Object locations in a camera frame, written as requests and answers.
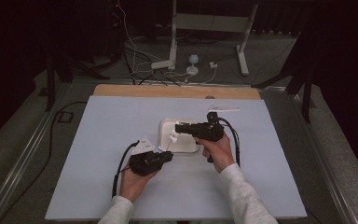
hand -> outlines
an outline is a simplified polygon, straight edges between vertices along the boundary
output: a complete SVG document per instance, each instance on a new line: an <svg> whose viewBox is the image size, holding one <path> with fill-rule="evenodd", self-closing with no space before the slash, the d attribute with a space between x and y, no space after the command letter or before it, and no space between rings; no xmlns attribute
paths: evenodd
<svg viewBox="0 0 358 224"><path fill-rule="evenodd" d="M121 174L120 193L121 197L124 197L133 203L142 194L147 182L156 175L157 172L147 176L140 176L135 174L132 169L127 169Z"/></svg>
<svg viewBox="0 0 358 224"><path fill-rule="evenodd" d="M226 134L217 142L211 142L199 138L195 139L199 144L204 146L202 155L206 158L212 156L213 165L217 173L220 174L220 172L226 169L226 167L234 163L230 141Z"/></svg>

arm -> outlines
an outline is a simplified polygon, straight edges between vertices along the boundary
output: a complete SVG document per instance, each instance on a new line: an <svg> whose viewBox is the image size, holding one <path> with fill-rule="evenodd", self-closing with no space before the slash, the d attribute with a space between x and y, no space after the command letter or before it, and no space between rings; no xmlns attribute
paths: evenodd
<svg viewBox="0 0 358 224"><path fill-rule="evenodd" d="M245 181L240 167L234 162L228 136L217 142L196 141L204 146L202 155L213 158L213 165L223 182L225 195L236 224L277 223L261 202L255 189Z"/></svg>
<svg viewBox="0 0 358 224"><path fill-rule="evenodd" d="M237 163L229 165L219 177L235 223L277 223L255 189L245 181Z"/></svg>
<svg viewBox="0 0 358 224"><path fill-rule="evenodd" d="M131 169L123 171L121 176L120 193L113 197L112 207L98 222L99 224L127 224L133 211L133 203L142 194L147 182L155 176L152 173L147 176L135 174Z"/></svg>

white table surface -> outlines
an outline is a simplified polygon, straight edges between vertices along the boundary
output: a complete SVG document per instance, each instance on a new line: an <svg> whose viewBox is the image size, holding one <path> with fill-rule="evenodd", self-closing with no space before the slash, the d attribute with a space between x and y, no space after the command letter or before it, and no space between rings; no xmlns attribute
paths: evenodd
<svg viewBox="0 0 358 224"><path fill-rule="evenodd" d="M305 217L307 213L263 100L91 96L46 219L101 218L110 207L112 183L124 150L144 136L158 148L162 120L205 122L211 105L240 108L218 116L238 132L241 169L270 213L275 217ZM225 131L234 149L229 128ZM149 181L135 203L132 217L230 219L231 214L217 172L199 150L175 153L172 161Z"/></svg>

black handheld controller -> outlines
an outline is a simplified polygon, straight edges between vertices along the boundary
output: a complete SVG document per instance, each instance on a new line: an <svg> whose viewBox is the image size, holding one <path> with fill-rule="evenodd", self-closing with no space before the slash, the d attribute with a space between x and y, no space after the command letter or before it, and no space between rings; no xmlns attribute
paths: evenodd
<svg viewBox="0 0 358 224"><path fill-rule="evenodd" d="M165 162L171 161L173 154L170 151L161 153L149 151L130 156L130 168L134 173L141 176L149 175L161 170Z"/></svg>
<svg viewBox="0 0 358 224"><path fill-rule="evenodd" d="M175 124L177 133L188 133L193 137L217 142L225 134L224 127L219 123L216 112L209 112L206 116L208 122L203 123L179 123Z"/></svg>

white tray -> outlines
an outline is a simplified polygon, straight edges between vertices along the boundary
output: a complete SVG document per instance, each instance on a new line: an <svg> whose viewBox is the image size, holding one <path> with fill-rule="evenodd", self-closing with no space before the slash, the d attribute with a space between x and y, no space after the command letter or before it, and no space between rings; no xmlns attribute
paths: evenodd
<svg viewBox="0 0 358 224"><path fill-rule="evenodd" d="M196 152L200 145L196 145L191 134L181 133L175 143L171 141L171 131L175 128L176 122L197 123L193 119L164 119L159 125L159 149L162 151L168 149L171 152Z"/></svg>

